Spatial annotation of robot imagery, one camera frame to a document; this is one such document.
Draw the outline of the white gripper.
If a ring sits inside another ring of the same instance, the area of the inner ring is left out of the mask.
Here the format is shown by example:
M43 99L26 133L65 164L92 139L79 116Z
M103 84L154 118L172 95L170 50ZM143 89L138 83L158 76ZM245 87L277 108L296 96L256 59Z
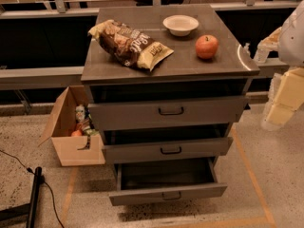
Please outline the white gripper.
M265 63L271 51L278 49L281 28L274 30L261 40L256 49L254 61ZM263 111L261 126L275 131L284 126L304 104L304 68L295 67L283 75L276 73L271 81L268 102Z

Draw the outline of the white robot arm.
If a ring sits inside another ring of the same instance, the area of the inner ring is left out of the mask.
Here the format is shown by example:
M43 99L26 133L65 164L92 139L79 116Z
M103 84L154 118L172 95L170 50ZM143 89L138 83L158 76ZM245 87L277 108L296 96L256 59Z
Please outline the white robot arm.
M254 60L265 63L271 51L290 68L275 74L263 111L261 126L269 131L284 126L304 104L304 1L268 37L257 46Z

